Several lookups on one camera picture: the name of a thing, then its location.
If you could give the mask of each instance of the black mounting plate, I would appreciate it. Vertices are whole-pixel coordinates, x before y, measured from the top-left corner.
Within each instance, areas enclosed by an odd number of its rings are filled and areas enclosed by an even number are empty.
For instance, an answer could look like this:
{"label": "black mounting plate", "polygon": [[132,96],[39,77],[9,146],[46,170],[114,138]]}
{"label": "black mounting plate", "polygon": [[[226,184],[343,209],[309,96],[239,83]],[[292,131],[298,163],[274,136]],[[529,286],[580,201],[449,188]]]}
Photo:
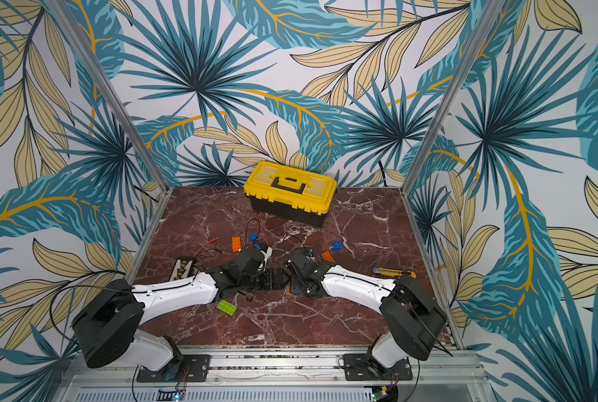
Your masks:
{"label": "black mounting plate", "polygon": [[[210,356],[208,354],[184,354],[183,361],[190,370],[187,373],[185,382],[204,383],[207,377],[207,370],[210,367]],[[158,371],[151,371],[146,367],[141,367],[136,376],[137,383],[165,383],[165,378]],[[179,379],[169,381],[177,383]]]}
{"label": "black mounting plate", "polygon": [[346,381],[394,381],[392,373],[397,373],[400,380],[413,380],[413,372],[408,358],[404,358],[391,368],[386,368],[380,378],[374,377],[368,371],[368,358],[366,354],[346,353],[342,355],[343,369],[346,374]]}

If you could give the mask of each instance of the black cable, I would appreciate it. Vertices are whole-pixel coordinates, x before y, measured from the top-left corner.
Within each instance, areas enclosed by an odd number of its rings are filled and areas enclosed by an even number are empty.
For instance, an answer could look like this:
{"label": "black cable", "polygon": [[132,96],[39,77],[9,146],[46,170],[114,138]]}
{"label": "black cable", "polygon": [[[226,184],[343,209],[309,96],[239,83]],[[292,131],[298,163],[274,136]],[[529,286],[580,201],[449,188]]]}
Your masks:
{"label": "black cable", "polygon": [[134,371],[134,377],[132,377],[132,396],[134,397],[134,401],[138,402],[138,398],[136,398],[136,393],[134,392],[134,381],[136,379],[136,374],[138,374],[138,367],[136,366],[136,370]]}
{"label": "black cable", "polygon": [[303,246],[303,252],[305,252],[306,256],[308,256],[308,249],[305,247],[305,245],[303,244],[303,242],[301,241],[301,239],[299,239],[298,237],[296,237],[295,235],[286,235],[284,236],[284,239],[281,240],[281,245],[284,244],[284,241],[286,241],[288,239],[288,237],[295,237],[295,239],[297,239],[297,241],[299,241],[299,243],[301,243],[301,245]]}
{"label": "black cable", "polygon": [[62,338],[68,340],[69,342],[75,342],[73,339],[71,339],[70,337],[68,337],[67,335],[64,334],[64,332],[62,332],[60,330],[60,328],[58,328],[58,325],[55,322],[55,319],[53,318],[53,303],[56,301],[56,298],[58,297],[58,294],[61,294],[63,291],[67,290],[67,289],[72,289],[74,287],[93,287],[95,289],[105,289],[105,290],[112,290],[115,292],[121,292],[121,293],[147,293],[145,292],[132,292],[129,290],[116,290],[116,289],[109,289],[108,287],[103,287],[103,286],[95,286],[95,285],[71,285],[71,286],[65,286],[62,289],[58,290],[56,293],[53,294],[53,298],[51,299],[51,303],[49,303],[49,319],[51,321],[51,324],[55,327],[56,331],[58,332],[58,334],[62,335]]}
{"label": "black cable", "polygon": [[254,247],[255,246],[255,241],[258,239],[259,233],[261,233],[261,222],[257,218],[252,218],[249,221],[247,221],[247,224],[246,224],[246,235],[245,235],[244,239],[247,240],[247,228],[250,226],[250,222],[252,222],[252,221],[256,221],[256,223],[258,224],[258,229],[256,230],[256,237],[255,237],[254,240],[252,240],[252,246]]}
{"label": "black cable", "polygon": [[417,377],[416,377],[416,384],[413,386],[413,389],[411,390],[411,393],[408,394],[407,398],[404,399],[404,401],[402,402],[407,402],[409,399],[411,399],[411,397],[413,396],[413,393],[416,391],[417,388],[417,382],[419,381],[419,369],[420,369],[420,365],[419,365],[419,360],[417,360]]}

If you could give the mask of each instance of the red wire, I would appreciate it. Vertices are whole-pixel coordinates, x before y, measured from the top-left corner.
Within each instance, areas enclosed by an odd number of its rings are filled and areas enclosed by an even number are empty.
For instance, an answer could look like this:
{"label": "red wire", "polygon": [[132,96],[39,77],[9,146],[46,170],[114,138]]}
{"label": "red wire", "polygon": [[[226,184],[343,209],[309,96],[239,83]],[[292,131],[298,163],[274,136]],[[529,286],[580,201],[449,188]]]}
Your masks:
{"label": "red wire", "polygon": [[207,243],[205,243],[204,245],[201,246],[201,248],[198,249],[198,251],[196,252],[196,254],[194,254],[194,257],[198,256],[198,254],[200,254],[201,251],[203,251],[204,248],[206,248],[208,245],[214,243],[215,241],[217,241],[220,237],[215,237],[214,239],[208,241]]}

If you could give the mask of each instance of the wire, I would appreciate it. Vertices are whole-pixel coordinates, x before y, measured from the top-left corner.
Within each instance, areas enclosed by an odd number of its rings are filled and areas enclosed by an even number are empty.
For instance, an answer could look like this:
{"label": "wire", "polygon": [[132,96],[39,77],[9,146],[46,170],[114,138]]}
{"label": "wire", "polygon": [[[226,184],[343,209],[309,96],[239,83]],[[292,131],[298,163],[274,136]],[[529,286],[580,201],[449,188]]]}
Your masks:
{"label": "wire", "polygon": [[136,366],[136,370],[134,371],[134,376],[132,377],[132,396],[134,397],[134,401],[138,402],[138,398],[136,398],[136,393],[134,392],[134,381],[136,379],[136,374],[138,374],[138,367]]}
{"label": "wire", "polygon": [[419,360],[417,360],[417,378],[416,378],[416,384],[413,386],[413,389],[411,390],[411,393],[408,394],[407,398],[404,399],[402,402],[407,402],[409,399],[411,399],[411,397],[413,396],[413,393],[416,391],[417,382],[419,381],[419,369],[420,369]]}
{"label": "wire", "polygon": [[250,222],[252,221],[256,221],[256,223],[258,224],[258,229],[256,230],[256,237],[254,238],[254,240],[252,240],[252,246],[255,246],[255,241],[258,239],[258,235],[259,233],[261,233],[261,222],[257,219],[257,218],[252,218],[249,221],[247,221],[246,224],[246,235],[244,236],[244,239],[247,240],[247,228],[250,226]]}
{"label": "wire", "polygon": [[296,237],[295,235],[286,235],[284,236],[284,239],[281,240],[281,244],[284,244],[284,241],[286,241],[288,239],[288,237],[295,237],[295,239],[297,239],[299,241],[299,243],[301,243],[301,245],[303,246],[303,251],[305,252],[306,255],[308,255],[308,249],[305,247],[305,245],[303,244],[303,242],[301,241],[301,239],[299,239],[298,237]]}
{"label": "wire", "polygon": [[117,289],[110,289],[108,287],[103,287],[103,286],[95,286],[95,285],[71,285],[71,286],[65,286],[62,289],[58,290],[56,293],[53,294],[53,298],[51,298],[51,303],[49,303],[49,319],[51,321],[51,325],[53,325],[53,327],[56,329],[56,331],[58,332],[58,334],[62,335],[62,338],[70,341],[70,342],[76,342],[74,341],[72,338],[68,337],[67,335],[64,334],[64,332],[62,332],[60,330],[60,328],[58,328],[58,325],[56,324],[55,319],[53,318],[53,303],[56,301],[56,298],[58,297],[58,294],[61,294],[63,291],[67,290],[67,289],[72,289],[74,287],[93,287],[95,289],[104,289],[104,290],[112,290],[118,293],[146,293],[146,292],[132,292],[129,290],[117,290]]}
{"label": "wire", "polygon": [[219,239],[220,239],[220,237],[215,237],[214,239],[212,239],[212,240],[208,241],[207,243],[205,243],[204,245],[202,245],[202,246],[201,246],[201,247],[198,249],[198,251],[196,252],[196,254],[194,254],[194,257],[198,256],[198,254],[200,254],[200,253],[202,252],[202,250],[203,250],[204,248],[206,248],[208,245],[210,245],[210,244],[214,243],[215,241],[217,241],[217,240],[219,240]]}

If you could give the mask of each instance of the blue palm leaf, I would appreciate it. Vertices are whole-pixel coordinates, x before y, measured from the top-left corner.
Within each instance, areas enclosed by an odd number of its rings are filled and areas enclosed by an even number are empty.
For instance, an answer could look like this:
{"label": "blue palm leaf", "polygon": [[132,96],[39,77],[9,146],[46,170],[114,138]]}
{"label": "blue palm leaf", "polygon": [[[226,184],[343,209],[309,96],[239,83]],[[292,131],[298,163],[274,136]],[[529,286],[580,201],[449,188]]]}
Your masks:
{"label": "blue palm leaf", "polygon": [[137,196],[135,186],[144,182],[145,178],[130,154],[131,142],[116,117],[107,108],[107,103],[102,102],[101,106],[94,104],[93,108],[97,118],[89,117],[82,109],[80,111],[86,116],[87,121],[71,116],[83,127],[82,130],[58,120],[73,134],[64,137],[84,145],[86,150],[53,150],[67,155],[84,156],[64,167],[62,172],[71,172],[75,176],[89,174],[105,197],[113,200],[118,195],[120,211],[126,216],[125,204],[134,209],[131,195]]}
{"label": "blue palm leaf", "polygon": [[[475,186],[470,197],[476,195],[481,187],[488,188],[491,185],[498,205],[500,183],[502,183],[509,199],[511,190],[509,174],[505,172],[506,170],[512,172],[526,192],[517,163],[556,172],[536,162],[526,154],[527,151],[579,157],[530,142],[530,140],[576,138],[586,135],[578,130],[556,127],[575,121],[582,115],[555,119],[543,118],[545,113],[560,108],[577,97],[578,92],[549,101],[553,94],[567,85],[587,65],[589,60],[589,57],[585,57],[584,60],[570,67],[582,47],[564,57],[576,37],[559,48],[558,42],[561,36],[562,33],[558,34],[536,58],[536,52],[542,48],[540,44],[543,37],[532,45],[528,52],[528,30],[516,60],[513,60],[514,48],[511,40],[504,66],[500,67],[496,60],[491,62],[491,90],[488,89],[486,79],[482,75],[478,79],[479,94],[471,87],[467,89],[473,107],[463,104],[466,118],[457,117],[457,119],[479,139],[478,146],[460,171],[462,173],[472,166],[470,174],[472,178],[480,173],[478,185]],[[465,191],[471,183],[472,180],[466,181]],[[484,191],[485,205],[488,194],[489,191]]]}
{"label": "blue palm leaf", "polygon": [[264,37],[246,43],[251,33],[248,32],[228,47],[225,36],[233,30],[237,21],[232,20],[223,32],[219,31],[221,0],[214,2],[211,17],[207,1],[201,2],[200,26],[197,25],[197,6],[194,2],[188,4],[188,21],[186,22],[180,0],[172,2],[175,20],[170,18],[161,0],[157,0],[156,5],[163,21],[162,25],[140,2],[134,1],[134,3],[149,21],[150,27],[134,19],[131,15],[125,14],[125,16],[155,50],[129,36],[120,36],[120,39],[150,56],[156,63],[142,57],[122,53],[125,60],[150,70],[148,72],[125,70],[122,73],[159,81],[155,85],[134,85],[135,88],[156,91],[142,99],[158,99],[178,95],[188,95],[190,100],[196,98],[204,127],[207,127],[207,118],[211,113],[226,132],[228,126],[220,113],[221,111],[224,111],[235,124],[237,121],[235,113],[253,121],[245,109],[258,111],[252,105],[252,101],[260,101],[246,91],[248,89],[266,90],[266,88],[261,85],[248,84],[245,81],[266,68],[256,71],[245,71],[244,69],[269,52],[250,59],[244,59],[244,56],[264,41]]}
{"label": "blue palm leaf", "polygon": [[56,390],[56,378],[60,378],[69,366],[69,362],[80,350],[76,342],[70,342],[62,354],[58,354],[40,332],[31,325],[33,338],[43,355],[37,356],[19,350],[0,348],[4,359],[18,365],[44,366],[26,374],[9,374],[0,371],[0,384],[15,384],[12,388],[0,394],[0,401],[8,399],[17,393],[13,402],[45,402],[52,398]]}
{"label": "blue palm leaf", "polygon": [[422,189],[411,192],[408,203],[416,217],[417,228],[424,238],[426,251],[435,266],[438,266],[442,261],[442,251],[435,236],[437,229],[433,225],[451,212],[440,212],[446,203],[449,192],[445,192],[445,187],[437,188],[437,178],[433,181],[433,185],[431,184],[431,179],[429,179]]}
{"label": "blue palm leaf", "polygon": [[[372,80],[373,96],[364,88],[362,90],[368,95],[372,109],[368,109],[359,103],[351,94],[347,96],[352,103],[361,109],[361,112],[351,109],[342,109],[345,113],[342,117],[350,121],[350,127],[346,136],[342,139],[342,145],[347,148],[347,152],[354,153],[346,161],[344,167],[347,167],[353,161],[361,159],[357,165],[357,170],[372,161],[370,169],[375,169],[380,161],[386,167],[392,165],[396,169],[402,158],[402,150],[405,144],[410,141],[421,141],[426,128],[431,122],[433,112],[437,109],[437,104],[432,105],[435,99],[429,96],[420,104],[421,95],[417,95],[407,106],[403,101],[396,104],[395,96],[391,86],[388,86],[388,95],[391,106],[386,105],[386,100],[381,94],[375,79]],[[401,98],[406,99],[406,90],[402,83]]]}
{"label": "blue palm leaf", "polygon": [[567,285],[560,281],[565,307],[559,295],[552,294],[552,303],[558,306],[556,313],[560,326],[552,317],[539,325],[538,331],[526,334],[514,344],[527,361],[506,350],[496,350],[518,366],[532,380],[512,373],[503,374],[540,401],[548,399],[536,390],[540,387],[555,401],[598,402],[598,286],[594,296],[591,349],[578,308]]}
{"label": "blue palm leaf", "polygon": [[212,144],[212,159],[207,156],[206,147],[200,148],[200,157],[193,154],[187,147],[183,148],[193,159],[179,155],[182,159],[180,178],[186,186],[225,186],[238,187],[245,184],[247,176],[230,174],[232,152],[221,161],[216,143]]}

